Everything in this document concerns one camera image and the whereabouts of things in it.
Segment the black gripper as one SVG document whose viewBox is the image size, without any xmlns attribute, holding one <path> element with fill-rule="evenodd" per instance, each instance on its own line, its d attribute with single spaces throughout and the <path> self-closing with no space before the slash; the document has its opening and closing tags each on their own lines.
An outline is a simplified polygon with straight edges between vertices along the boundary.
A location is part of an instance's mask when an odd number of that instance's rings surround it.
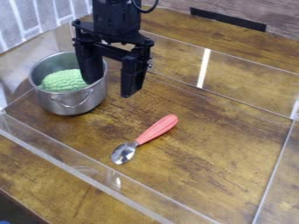
<svg viewBox="0 0 299 224">
<path fill-rule="evenodd" d="M 91 21 L 75 19 L 74 53 L 86 84 L 103 76 L 102 57 L 121 60 L 120 94 L 124 98 L 142 87 L 150 47 L 154 42 L 140 33 L 142 0 L 91 0 Z"/>
</svg>

